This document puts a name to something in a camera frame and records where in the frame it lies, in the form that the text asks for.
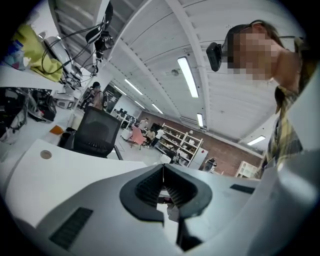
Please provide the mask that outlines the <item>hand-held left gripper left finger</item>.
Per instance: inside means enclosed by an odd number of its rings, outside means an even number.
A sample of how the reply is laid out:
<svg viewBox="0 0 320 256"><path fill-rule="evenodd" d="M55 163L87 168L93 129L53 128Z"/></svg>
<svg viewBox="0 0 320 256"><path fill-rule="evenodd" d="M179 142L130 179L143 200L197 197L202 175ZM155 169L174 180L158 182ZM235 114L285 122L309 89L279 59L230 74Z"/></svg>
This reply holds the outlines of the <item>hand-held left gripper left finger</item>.
<svg viewBox="0 0 320 256"><path fill-rule="evenodd" d="M163 225L164 214L157 210L163 184L163 165L159 164L125 183L119 192L120 202L136 219Z"/></svg>

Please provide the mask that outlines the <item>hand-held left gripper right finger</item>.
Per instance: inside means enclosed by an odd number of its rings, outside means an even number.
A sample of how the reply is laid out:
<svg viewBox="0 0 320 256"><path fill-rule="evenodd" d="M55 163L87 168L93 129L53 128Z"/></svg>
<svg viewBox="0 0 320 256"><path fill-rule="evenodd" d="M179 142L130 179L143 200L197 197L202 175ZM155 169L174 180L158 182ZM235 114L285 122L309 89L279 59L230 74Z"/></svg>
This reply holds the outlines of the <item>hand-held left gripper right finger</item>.
<svg viewBox="0 0 320 256"><path fill-rule="evenodd" d="M163 166L164 186L179 209L180 218L200 216L210 204L213 192L209 185L176 167Z"/></svg>

